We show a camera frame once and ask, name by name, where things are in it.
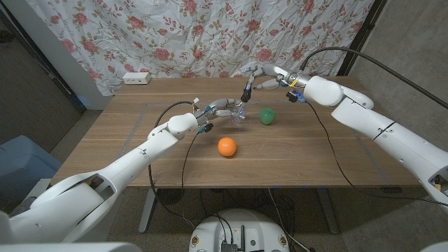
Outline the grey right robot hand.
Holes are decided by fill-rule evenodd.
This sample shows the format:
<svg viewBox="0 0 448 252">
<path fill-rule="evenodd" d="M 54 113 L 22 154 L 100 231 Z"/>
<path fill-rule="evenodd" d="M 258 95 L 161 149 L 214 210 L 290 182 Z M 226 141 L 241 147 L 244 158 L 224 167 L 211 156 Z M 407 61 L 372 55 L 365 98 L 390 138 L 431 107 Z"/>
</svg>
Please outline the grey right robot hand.
<svg viewBox="0 0 448 252">
<path fill-rule="evenodd" d="M 251 90 L 274 90 L 278 87 L 305 87 L 311 76 L 308 76 L 301 71 L 294 72 L 293 70 L 283 68 L 274 64 L 257 64 L 245 69 L 245 72 L 251 72 L 249 80 L 247 81 L 244 91 Z M 271 80 L 254 85 L 256 78 L 261 76 L 272 77 Z"/>
</svg>

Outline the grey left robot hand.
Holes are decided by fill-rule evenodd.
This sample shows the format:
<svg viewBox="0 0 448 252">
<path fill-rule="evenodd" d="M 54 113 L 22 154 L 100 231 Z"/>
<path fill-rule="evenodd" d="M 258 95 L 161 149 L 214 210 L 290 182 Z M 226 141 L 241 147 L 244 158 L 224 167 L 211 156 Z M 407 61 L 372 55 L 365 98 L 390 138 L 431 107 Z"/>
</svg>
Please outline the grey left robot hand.
<svg viewBox="0 0 448 252">
<path fill-rule="evenodd" d="M 217 99 L 206 107 L 203 112 L 204 120 L 229 118 L 234 123 L 240 123 L 246 118 L 246 105 L 246 102 L 239 99 Z"/>
</svg>

